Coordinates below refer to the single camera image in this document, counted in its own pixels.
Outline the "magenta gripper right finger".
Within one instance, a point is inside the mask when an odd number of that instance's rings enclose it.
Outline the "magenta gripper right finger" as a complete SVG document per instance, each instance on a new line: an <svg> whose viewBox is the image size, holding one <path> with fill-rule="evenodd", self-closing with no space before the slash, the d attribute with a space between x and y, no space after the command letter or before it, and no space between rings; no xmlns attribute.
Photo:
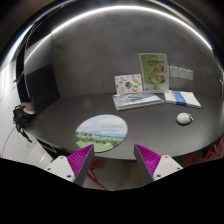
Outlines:
<svg viewBox="0 0 224 224"><path fill-rule="evenodd" d="M134 155L145 184L150 184L182 169L182 166L169 155L160 156L139 144L134 145Z"/></svg>

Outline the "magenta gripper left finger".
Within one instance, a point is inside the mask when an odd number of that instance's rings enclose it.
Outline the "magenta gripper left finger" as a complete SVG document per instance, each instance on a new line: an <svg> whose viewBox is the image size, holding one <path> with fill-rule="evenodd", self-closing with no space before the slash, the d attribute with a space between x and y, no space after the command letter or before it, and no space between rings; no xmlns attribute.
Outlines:
<svg viewBox="0 0 224 224"><path fill-rule="evenodd" d="M94 156L94 145L86 146L69 156L58 156L45 170L82 186Z"/></svg>

